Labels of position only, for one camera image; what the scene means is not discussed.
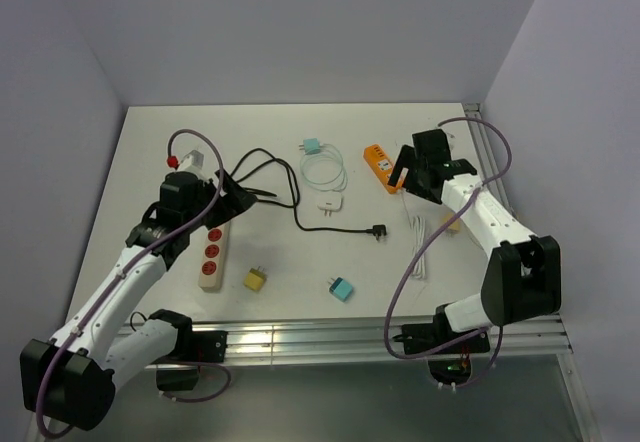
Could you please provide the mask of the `yellow olive charger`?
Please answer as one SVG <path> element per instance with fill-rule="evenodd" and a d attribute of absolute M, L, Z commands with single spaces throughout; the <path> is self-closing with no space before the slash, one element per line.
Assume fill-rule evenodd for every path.
<path fill-rule="evenodd" d="M 244 278 L 243 285 L 253 291 L 259 292 L 267 280 L 267 274 L 263 267 L 252 267 Z"/>

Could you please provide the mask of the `tan yellow charger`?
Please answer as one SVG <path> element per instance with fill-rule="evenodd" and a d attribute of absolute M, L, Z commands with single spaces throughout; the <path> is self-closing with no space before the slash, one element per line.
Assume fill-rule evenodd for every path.
<path fill-rule="evenodd" d="M 441 223 L 446 225 L 444 233 L 448 236 L 455 236 L 461 231 L 461 222 L 454 217 L 453 213 L 448 213 L 442 217 Z"/>

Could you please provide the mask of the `white dual usb charger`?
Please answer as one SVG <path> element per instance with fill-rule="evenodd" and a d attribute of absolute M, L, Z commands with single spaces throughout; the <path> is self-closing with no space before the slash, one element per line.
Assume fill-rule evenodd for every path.
<path fill-rule="evenodd" d="M 343 195 L 340 192 L 328 191 L 321 192 L 316 196 L 316 207 L 323 212 L 325 217 L 331 217 L 333 213 L 337 213 L 343 206 Z"/>

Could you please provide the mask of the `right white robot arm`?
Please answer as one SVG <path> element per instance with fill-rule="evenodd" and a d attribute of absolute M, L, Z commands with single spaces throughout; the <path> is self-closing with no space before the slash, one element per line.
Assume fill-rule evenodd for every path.
<path fill-rule="evenodd" d="M 444 205 L 462 221 L 487 256 L 478 294 L 439 307 L 427 335 L 426 353 L 452 352 L 490 327 L 504 327 L 561 307 L 561 250 L 551 236 L 538 236 L 492 195 L 477 169 L 453 159 L 441 129 L 419 132 L 402 147 L 390 175 L 412 195 Z"/>

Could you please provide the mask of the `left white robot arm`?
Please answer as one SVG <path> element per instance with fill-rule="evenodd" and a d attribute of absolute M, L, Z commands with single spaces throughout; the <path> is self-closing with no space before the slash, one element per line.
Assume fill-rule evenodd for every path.
<path fill-rule="evenodd" d="M 189 247 L 192 233 L 216 229 L 256 203 L 225 170 L 216 174 L 217 181 L 189 171 L 169 173 L 98 290 L 49 339 L 32 339 L 23 348 L 24 405 L 44 437 L 66 434 L 48 429 L 49 419 L 67 429 L 94 429 L 117 392 L 155 362 L 197 364 L 193 322 L 186 315 L 159 309 L 133 334 L 117 336 L 143 296 Z"/>

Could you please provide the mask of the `orange power strip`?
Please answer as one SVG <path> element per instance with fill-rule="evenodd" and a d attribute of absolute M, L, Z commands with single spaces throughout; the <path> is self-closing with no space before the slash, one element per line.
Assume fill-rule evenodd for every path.
<path fill-rule="evenodd" d="M 389 184 L 394 164 L 380 145 L 373 144 L 366 147 L 363 158 L 387 193 L 396 194 L 401 190 L 402 179 L 399 179 L 395 185 Z"/>

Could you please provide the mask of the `beige red power strip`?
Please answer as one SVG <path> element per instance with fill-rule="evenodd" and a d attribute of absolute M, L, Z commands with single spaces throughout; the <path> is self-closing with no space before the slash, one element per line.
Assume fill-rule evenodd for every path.
<path fill-rule="evenodd" d="M 198 287 L 204 292 L 219 292 L 223 285 L 231 223 L 208 229 L 203 239 Z"/>

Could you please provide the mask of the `light teal charger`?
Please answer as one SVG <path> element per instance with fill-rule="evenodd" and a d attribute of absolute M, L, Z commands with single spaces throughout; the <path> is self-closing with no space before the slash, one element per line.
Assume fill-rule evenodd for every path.
<path fill-rule="evenodd" d="M 299 145 L 304 156 L 317 155 L 322 151 L 322 144 L 317 138 L 306 138 Z"/>

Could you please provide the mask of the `dark teal charger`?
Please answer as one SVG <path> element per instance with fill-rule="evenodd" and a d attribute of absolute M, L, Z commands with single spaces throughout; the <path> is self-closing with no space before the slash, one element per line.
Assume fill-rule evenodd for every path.
<path fill-rule="evenodd" d="M 329 293 L 342 303 L 347 302 L 354 293 L 353 285 L 342 277 L 330 279 L 328 285 Z"/>

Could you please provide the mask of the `aluminium right rail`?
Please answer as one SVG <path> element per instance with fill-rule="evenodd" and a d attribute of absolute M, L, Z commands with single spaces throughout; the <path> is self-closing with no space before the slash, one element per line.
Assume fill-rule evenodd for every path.
<path fill-rule="evenodd" d="M 479 103 L 463 103 L 462 108 L 467 117 L 478 119 L 482 118 L 481 106 Z M 496 158 L 490 144 L 489 130 L 485 126 L 475 122 L 469 122 L 468 127 L 479 158 L 483 175 L 485 177 L 489 177 L 497 174 L 500 167 L 497 165 Z M 502 180 L 498 179 L 497 181 L 491 182 L 489 184 L 489 190 L 509 211 L 509 213 L 514 216 L 515 211 L 508 200 L 507 192 Z"/>

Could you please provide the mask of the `aluminium rail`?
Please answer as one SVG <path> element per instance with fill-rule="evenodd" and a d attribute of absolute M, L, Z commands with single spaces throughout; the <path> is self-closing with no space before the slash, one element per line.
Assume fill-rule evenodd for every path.
<path fill-rule="evenodd" d="M 227 333 L 228 366 L 387 362 L 381 318 L 256 323 L 195 323 L 196 332 Z M 504 328 L 503 357 L 565 355 L 572 347 L 561 318 L 543 316 Z"/>
<path fill-rule="evenodd" d="M 479 103 L 463 103 L 462 108 L 467 117 L 478 119 L 482 118 L 481 106 Z M 483 175 L 485 177 L 489 177 L 497 174 L 500 167 L 497 165 L 496 158 L 490 144 L 489 130 L 485 126 L 475 122 L 469 122 L 468 127 L 479 158 Z M 497 181 L 491 182 L 489 184 L 489 190 L 509 211 L 509 213 L 514 216 L 515 211 L 508 200 L 507 192 L 502 180 L 498 179 Z"/>

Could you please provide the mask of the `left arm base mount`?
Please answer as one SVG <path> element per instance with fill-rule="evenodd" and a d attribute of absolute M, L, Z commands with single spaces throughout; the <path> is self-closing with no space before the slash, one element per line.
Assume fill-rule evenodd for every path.
<path fill-rule="evenodd" d="M 166 392 L 187 392 L 196 387 L 204 368 L 193 363 L 224 361 L 228 333 L 223 330 L 194 331 L 187 345 L 157 360 L 160 365 L 180 365 L 180 368 L 158 368 L 156 387 Z"/>

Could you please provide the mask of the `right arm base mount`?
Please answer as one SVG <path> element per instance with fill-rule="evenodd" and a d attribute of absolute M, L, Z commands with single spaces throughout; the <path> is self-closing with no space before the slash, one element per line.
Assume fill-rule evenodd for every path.
<path fill-rule="evenodd" d="M 413 355 L 451 342 L 460 336 L 462 333 L 455 333 L 446 326 L 438 327 L 436 323 L 404 324 L 393 341 L 402 345 L 405 355 Z M 429 373 L 437 383 L 459 385 L 468 382 L 473 371 L 471 356 L 487 354 L 490 348 L 486 332 L 465 339 L 437 352 L 437 355 L 447 355 L 448 358 L 428 360 Z"/>

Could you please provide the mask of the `aluminium front rail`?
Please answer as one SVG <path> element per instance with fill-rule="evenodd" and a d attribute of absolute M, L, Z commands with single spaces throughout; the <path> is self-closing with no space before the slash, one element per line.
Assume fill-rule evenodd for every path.
<path fill-rule="evenodd" d="M 228 366 L 387 362 L 381 318 L 256 323 L 195 323 L 196 332 L 227 333 Z M 503 357 L 565 355 L 572 347 L 561 318 L 543 316 L 504 328 Z"/>

